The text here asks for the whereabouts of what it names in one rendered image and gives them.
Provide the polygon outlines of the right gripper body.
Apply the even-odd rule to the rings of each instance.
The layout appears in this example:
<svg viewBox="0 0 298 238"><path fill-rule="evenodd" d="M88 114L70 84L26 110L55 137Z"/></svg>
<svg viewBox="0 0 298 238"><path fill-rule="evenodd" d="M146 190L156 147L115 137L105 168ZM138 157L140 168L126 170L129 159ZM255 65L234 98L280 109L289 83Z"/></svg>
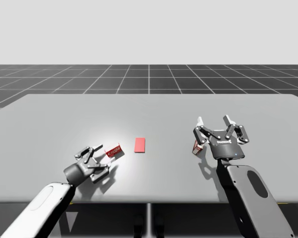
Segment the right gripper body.
<svg viewBox="0 0 298 238"><path fill-rule="evenodd" d="M208 138L209 146L216 160L235 160L245 157L244 152L233 135L227 135L225 130L213 130L214 136Z"/></svg>

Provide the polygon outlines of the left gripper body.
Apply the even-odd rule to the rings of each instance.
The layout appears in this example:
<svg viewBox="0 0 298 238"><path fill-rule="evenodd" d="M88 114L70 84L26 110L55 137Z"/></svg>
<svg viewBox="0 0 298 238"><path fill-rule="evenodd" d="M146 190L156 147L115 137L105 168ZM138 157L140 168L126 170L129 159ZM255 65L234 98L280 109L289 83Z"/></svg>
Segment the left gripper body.
<svg viewBox="0 0 298 238"><path fill-rule="evenodd" d="M79 186L92 174L92 168L84 163L77 162L65 168L64 174L69 184Z"/></svg>

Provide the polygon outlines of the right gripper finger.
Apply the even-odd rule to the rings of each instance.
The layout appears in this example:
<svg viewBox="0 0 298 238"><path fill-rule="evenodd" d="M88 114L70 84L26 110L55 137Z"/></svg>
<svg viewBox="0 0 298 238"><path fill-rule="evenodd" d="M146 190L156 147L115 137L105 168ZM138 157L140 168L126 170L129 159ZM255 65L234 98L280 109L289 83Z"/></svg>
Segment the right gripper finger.
<svg viewBox="0 0 298 238"><path fill-rule="evenodd" d="M196 141L199 145L204 145L209 143L210 137L214 137L215 139L220 139L220 136L215 133L215 131L208 129L204 126L202 117L198 117L197 124L193 129L193 133L195 135Z"/></svg>
<svg viewBox="0 0 298 238"><path fill-rule="evenodd" d="M233 132L235 132L237 136L236 140L238 144L249 143L249 138L244 126L238 125L236 122L232 121L228 115L225 115L223 117L223 120L227 126L226 135L225 135L226 139L231 139Z"/></svg>

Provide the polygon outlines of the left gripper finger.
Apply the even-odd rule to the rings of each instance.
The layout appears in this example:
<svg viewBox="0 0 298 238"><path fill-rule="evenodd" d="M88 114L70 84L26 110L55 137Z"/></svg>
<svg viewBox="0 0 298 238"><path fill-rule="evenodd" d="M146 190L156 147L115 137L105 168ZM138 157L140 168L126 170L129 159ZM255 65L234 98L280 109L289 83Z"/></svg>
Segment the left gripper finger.
<svg viewBox="0 0 298 238"><path fill-rule="evenodd" d="M74 155L75 159L78 161L80 159L83 159L83 162L85 164L87 164L89 162L89 160L93 157L93 154L100 150L103 147L102 144L98 145L98 146L87 146L84 149L82 149L81 151L79 151L78 153L76 153Z"/></svg>
<svg viewBox="0 0 298 238"><path fill-rule="evenodd" d="M100 182L106 176L110 174L110 168L112 166L111 162L106 164L96 163L95 165L88 165L89 169L92 169L92 173L90 175L90 179L93 184Z"/></svg>

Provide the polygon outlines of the red and white carton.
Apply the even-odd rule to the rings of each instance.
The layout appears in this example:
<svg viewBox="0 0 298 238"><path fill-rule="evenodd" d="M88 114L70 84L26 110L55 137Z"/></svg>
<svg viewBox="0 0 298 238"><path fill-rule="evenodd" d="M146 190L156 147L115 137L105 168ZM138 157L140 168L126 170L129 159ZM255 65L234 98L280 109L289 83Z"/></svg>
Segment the red and white carton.
<svg viewBox="0 0 298 238"><path fill-rule="evenodd" d="M104 152L107 155L107 157L109 157L110 159L120 158L125 155L125 152L123 151L119 143L114 143L107 146Z"/></svg>
<svg viewBox="0 0 298 238"><path fill-rule="evenodd" d="M204 144L199 145L197 140L195 140L192 153L194 155L198 155L203 149L204 149Z"/></svg>

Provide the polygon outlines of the pink pad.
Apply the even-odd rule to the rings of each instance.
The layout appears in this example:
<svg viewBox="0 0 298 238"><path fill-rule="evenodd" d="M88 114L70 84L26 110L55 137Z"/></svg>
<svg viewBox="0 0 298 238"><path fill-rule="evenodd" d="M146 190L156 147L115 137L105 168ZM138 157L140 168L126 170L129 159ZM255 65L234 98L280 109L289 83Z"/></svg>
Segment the pink pad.
<svg viewBox="0 0 298 238"><path fill-rule="evenodd" d="M135 153L144 153L146 148L146 139L144 137L137 137L135 139Z"/></svg>

